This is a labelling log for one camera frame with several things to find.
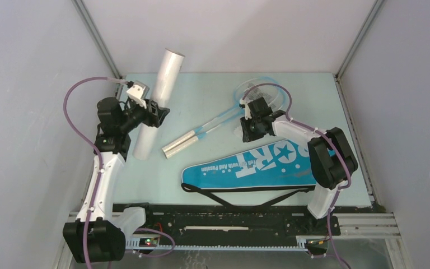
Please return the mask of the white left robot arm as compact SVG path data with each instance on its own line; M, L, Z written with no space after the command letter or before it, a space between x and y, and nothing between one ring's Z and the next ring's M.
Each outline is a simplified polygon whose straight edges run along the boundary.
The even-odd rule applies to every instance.
M74 260L86 264L121 260L135 231L145 234L154 228L154 217L142 207L127 208L114 217L114 191L127 161L130 132L138 126L158 128L170 112L149 99L120 102L109 97L96 107L100 123L90 143L95 157L88 193L75 221L63 228Z

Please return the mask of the white shuttlecock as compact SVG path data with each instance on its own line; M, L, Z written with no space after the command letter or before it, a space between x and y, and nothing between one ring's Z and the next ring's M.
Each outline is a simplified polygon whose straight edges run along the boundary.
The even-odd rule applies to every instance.
M243 138L243 129L240 124L234 129L233 134L239 139Z

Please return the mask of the white shuttlecock tube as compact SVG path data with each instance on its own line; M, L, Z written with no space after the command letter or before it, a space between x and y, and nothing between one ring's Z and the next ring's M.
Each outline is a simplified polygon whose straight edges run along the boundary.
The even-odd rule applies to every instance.
M175 86L185 56L179 52L166 49L157 74L155 87L149 99L149 118L143 124L133 150L138 160L147 160L153 150L160 127L169 114L167 106Z

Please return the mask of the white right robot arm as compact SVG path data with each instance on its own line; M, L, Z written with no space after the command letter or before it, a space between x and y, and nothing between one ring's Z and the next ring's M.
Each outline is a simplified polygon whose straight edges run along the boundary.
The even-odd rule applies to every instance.
M340 128L318 129L298 122L284 110L273 111L264 98L240 100L245 110L241 117L242 140L251 142L265 135L290 140L307 149L311 172L316 181L314 195L307 205L310 215L303 219L303 227L310 234L318 234L332 212L340 190L352 184L352 174L358 162Z

